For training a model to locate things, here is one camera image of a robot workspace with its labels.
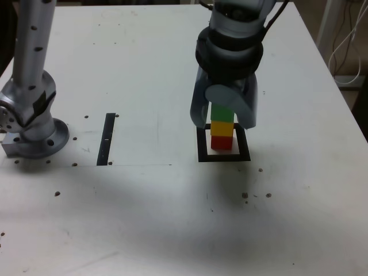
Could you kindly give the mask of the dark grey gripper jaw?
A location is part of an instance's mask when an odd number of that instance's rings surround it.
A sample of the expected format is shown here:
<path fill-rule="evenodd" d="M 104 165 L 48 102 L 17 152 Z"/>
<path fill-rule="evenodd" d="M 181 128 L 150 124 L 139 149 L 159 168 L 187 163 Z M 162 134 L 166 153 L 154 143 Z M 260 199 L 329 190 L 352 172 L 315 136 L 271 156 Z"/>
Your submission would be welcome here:
<path fill-rule="evenodd" d="M 212 83 L 202 68 L 198 69 L 195 82 L 190 106 L 190 117 L 197 128 L 204 129 L 209 106 L 209 100 L 206 98 L 205 92 Z"/>

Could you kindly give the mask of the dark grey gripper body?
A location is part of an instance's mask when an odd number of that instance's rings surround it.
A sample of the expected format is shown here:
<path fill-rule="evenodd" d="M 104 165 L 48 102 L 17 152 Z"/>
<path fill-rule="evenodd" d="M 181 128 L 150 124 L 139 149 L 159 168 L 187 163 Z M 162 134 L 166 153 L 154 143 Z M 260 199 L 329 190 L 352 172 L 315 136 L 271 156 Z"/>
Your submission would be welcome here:
<path fill-rule="evenodd" d="M 212 82 L 209 88 L 225 87 L 237 91 L 241 95 L 255 94 L 255 74 L 251 74 L 243 79 L 237 80 L 223 80 L 221 82 Z"/>

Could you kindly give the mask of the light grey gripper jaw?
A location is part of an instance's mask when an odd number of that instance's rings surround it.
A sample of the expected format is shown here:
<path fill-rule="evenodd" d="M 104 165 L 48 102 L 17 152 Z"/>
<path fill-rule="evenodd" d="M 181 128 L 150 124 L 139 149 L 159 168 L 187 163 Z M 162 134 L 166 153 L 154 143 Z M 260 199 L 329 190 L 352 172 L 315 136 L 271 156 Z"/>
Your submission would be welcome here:
<path fill-rule="evenodd" d="M 237 91 L 225 87 L 207 88 L 205 92 L 209 102 L 233 111 L 243 129 L 256 126 L 258 83 L 255 76 L 255 94 L 241 95 Z"/>

